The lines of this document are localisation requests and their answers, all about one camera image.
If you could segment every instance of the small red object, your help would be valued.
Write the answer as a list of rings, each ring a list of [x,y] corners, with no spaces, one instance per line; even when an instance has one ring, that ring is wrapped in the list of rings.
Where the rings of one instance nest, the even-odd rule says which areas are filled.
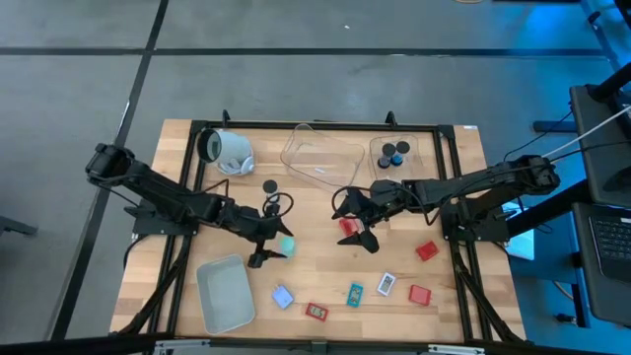
[[[423,246],[417,248],[416,253],[421,256],[421,259],[423,261],[427,261],[438,253],[438,248],[436,248],[434,242],[428,242]]]
[[[315,318],[316,320],[325,321],[326,316],[328,316],[328,309],[309,302],[309,304],[307,305],[307,311],[305,312],[305,315],[311,316]]]
[[[357,228],[357,222],[355,222],[355,219],[351,218],[340,219],[339,227],[342,229],[342,232],[344,232],[345,237],[350,237],[359,231],[359,228]]]
[[[421,286],[416,285],[412,285],[412,287],[410,287],[410,301],[412,302],[423,306],[429,306],[430,296],[432,296],[432,291],[428,289],[424,289]]]

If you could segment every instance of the black bottle cap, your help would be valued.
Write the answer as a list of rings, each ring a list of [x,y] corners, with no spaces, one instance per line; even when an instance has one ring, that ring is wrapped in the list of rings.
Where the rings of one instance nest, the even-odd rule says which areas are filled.
[[[263,191],[266,193],[274,193],[278,189],[278,183],[273,179],[269,179],[263,183]]]
[[[410,151],[410,144],[405,141],[400,141],[396,143],[396,151],[405,154]]]
[[[382,153],[387,157],[391,157],[396,153],[396,147],[392,143],[385,143],[382,147]]]

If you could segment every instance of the teal object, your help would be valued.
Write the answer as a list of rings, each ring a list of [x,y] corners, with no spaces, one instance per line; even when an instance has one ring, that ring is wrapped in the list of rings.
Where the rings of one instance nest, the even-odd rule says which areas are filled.
[[[296,242],[294,242],[294,238],[287,236],[283,237],[283,239],[280,240],[280,249],[287,257],[294,256],[294,251],[296,249]]]
[[[358,284],[351,284],[351,290],[348,291],[348,299],[346,299],[346,304],[350,307],[359,307],[359,303],[362,301],[362,293],[364,293],[364,288]]]

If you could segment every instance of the black lid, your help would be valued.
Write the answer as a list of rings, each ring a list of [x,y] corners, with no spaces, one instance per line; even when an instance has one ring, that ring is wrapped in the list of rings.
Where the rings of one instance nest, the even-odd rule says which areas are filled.
[[[405,154],[410,151],[410,144],[405,141],[400,141],[396,143],[396,151]]]
[[[268,181],[263,183],[263,191],[267,193],[274,193],[278,189],[278,183],[273,179],[269,179]]]
[[[396,153],[396,147],[392,143],[385,143],[382,147],[382,153],[387,157],[391,157]]]

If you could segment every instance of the gray tray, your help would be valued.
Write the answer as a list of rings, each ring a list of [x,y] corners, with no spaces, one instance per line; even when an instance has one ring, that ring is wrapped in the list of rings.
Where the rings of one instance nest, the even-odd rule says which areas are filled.
[[[244,260],[237,254],[197,268],[197,288],[210,334],[219,334],[254,319],[254,300],[247,283]]]

